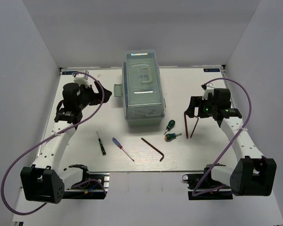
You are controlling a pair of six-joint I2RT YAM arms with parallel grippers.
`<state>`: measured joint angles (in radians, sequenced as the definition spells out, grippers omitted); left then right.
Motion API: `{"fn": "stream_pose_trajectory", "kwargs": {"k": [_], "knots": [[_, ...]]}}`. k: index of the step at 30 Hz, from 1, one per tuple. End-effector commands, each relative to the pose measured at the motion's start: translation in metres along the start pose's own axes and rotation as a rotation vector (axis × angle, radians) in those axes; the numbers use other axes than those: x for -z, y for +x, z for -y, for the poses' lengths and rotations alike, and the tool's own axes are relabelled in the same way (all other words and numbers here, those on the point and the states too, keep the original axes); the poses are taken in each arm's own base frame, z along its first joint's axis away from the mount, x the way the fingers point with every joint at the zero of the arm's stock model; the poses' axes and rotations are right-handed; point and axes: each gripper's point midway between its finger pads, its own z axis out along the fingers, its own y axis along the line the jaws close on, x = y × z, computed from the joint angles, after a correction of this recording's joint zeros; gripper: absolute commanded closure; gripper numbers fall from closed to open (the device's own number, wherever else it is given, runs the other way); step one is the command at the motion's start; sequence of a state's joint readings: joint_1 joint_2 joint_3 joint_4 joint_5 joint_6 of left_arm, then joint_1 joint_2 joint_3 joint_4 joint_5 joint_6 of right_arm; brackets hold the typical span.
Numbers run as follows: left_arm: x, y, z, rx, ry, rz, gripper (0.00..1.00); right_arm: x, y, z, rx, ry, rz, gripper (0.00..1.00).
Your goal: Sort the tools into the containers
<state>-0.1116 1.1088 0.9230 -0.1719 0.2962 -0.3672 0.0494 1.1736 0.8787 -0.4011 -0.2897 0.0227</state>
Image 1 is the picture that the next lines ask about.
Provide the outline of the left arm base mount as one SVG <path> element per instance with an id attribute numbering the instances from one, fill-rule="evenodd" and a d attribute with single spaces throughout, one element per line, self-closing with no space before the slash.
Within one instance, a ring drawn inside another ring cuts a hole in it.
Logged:
<path id="1" fill-rule="evenodd" d="M 83 172 L 61 173 L 65 191 L 62 199 L 69 200 L 104 200 L 109 187 L 108 172 L 87 172 L 83 179 Z"/>

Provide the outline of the small brown hex key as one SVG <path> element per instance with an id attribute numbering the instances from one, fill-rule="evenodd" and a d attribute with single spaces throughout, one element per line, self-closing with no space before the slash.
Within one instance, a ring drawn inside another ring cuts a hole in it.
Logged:
<path id="1" fill-rule="evenodd" d="M 195 132 L 195 129 L 196 129 L 197 125 L 198 125 L 198 122 L 199 122 L 198 116 L 195 115 L 194 118 L 196 118 L 197 120 L 196 120 L 196 123 L 195 123 L 195 125 L 194 125 L 193 130 L 192 130 L 192 133 L 191 133 L 191 135 L 190 135 L 190 138 L 192 138 L 192 136 L 193 136 L 193 134 L 194 134 L 194 132 Z"/>

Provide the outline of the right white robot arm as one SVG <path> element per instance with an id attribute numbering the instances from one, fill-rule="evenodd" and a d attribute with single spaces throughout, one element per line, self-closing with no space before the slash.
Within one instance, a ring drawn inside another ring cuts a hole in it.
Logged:
<path id="1" fill-rule="evenodd" d="M 230 187 L 236 196 L 269 196 L 272 192 L 276 162 L 265 157 L 252 141 L 244 127 L 242 115 L 231 107 L 231 93 L 228 89 L 206 89 L 202 96 L 192 96 L 185 111 L 189 118 L 212 117 L 226 134 L 227 149 L 234 150 L 237 165 L 229 168 L 218 160 L 204 169 L 204 174 L 193 190 L 193 196 L 202 195 L 197 189 L 204 183 L 216 189 Z"/>

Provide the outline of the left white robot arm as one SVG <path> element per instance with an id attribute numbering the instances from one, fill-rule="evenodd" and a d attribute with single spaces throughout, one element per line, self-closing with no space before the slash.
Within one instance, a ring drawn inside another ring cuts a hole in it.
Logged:
<path id="1" fill-rule="evenodd" d="M 23 167 L 21 182 L 28 201 L 59 203 L 66 190 L 72 186 L 85 188 L 90 183 L 90 176 L 85 165 L 73 164 L 63 170 L 59 165 L 65 149 L 78 128 L 83 114 L 89 105 L 99 105 L 109 101 L 112 92 L 101 88 L 95 93 L 91 86 L 77 82 L 63 86 L 63 99 L 57 106 L 52 135 L 53 139 L 45 143 L 39 157 L 30 167 Z"/>

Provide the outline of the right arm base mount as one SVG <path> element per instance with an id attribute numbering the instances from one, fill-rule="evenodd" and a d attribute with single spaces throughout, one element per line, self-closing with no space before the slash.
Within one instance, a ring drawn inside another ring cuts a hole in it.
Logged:
<path id="1" fill-rule="evenodd" d="M 188 199 L 189 201 L 212 201 L 212 200 L 232 200 L 233 195 L 230 187 L 224 187 L 223 189 L 214 190 L 209 193 L 205 193 L 198 196 L 193 196 L 192 192 L 194 191 L 196 185 L 202 178 L 203 173 L 192 173 L 184 174 L 182 176 L 182 181 L 188 185 Z M 208 189 L 213 189 L 219 186 L 222 186 L 220 182 L 206 178 L 202 184 L 197 189 L 197 192 L 202 192 Z"/>

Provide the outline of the green toolbox with clear lid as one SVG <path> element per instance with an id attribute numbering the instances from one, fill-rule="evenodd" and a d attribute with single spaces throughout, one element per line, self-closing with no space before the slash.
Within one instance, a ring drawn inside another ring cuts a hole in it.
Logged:
<path id="1" fill-rule="evenodd" d="M 125 53 L 122 83 L 114 85 L 114 96 L 123 99 L 124 116 L 129 126 L 160 125 L 165 117 L 165 100 L 155 50 Z"/>

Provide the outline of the large brown hex key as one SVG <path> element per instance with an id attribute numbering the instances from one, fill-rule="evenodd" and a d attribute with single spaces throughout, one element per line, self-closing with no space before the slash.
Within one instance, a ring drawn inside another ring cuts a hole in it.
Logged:
<path id="1" fill-rule="evenodd" d="M 162 160 L 165 157 L 164 154 L 159 149 L 157 149 L 154 145 L 152 145 L 150 142 L 148 142 L 146 139 L 141 137 L 141 140 L 161 155 L 161 158 L 160 158 L 159 161 L 162 162 Z"/>

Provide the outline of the small green black screwdriver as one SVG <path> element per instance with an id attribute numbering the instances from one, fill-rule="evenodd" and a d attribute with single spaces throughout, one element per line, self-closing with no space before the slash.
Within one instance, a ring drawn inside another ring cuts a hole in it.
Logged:
<path id="1" fill-rule="evenodd" d="M 103 143 L 102 143 L 102 141 L 101 141 L 101 139 L 99 137 L 99 134 L 98 134 L 98 132 L 96 132 L 96 133 L 97 133 L 97 136 L 98 136 L 98 141 L 99 141 L 99 144 L 100 144 L 100 149 L 101 149 L 102 155 L 106 155 L 106 151 L 105 151 Z"/>

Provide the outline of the blue handled screwdriver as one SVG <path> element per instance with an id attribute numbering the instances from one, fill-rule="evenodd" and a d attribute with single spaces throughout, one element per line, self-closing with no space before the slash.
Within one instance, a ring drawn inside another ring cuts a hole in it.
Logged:
<path id="1" fill-rule="evenodd" d="M 112 138 L 112 141 L 113 143 L 119 147 L 132 161 L 134 161 L 134 159 L 130 156 L 130 154 L 123 148 L 123 146 L 120 144 L 120 142 L 115 138 L 113 137 Z"/>

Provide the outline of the long brown hex key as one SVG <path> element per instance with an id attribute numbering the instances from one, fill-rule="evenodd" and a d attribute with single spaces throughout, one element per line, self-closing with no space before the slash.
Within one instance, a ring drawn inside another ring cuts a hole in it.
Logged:
<path id="1" fill-rule="evenodd" d="M 184 126 L 185 126 L 185 135 L 186 138 L 189 138 L 189 132 L 188 132 L 188 125 L 187 125 L 187 115 L 186 115 L 186 111 L 183 113 L 184 116 Z"/>

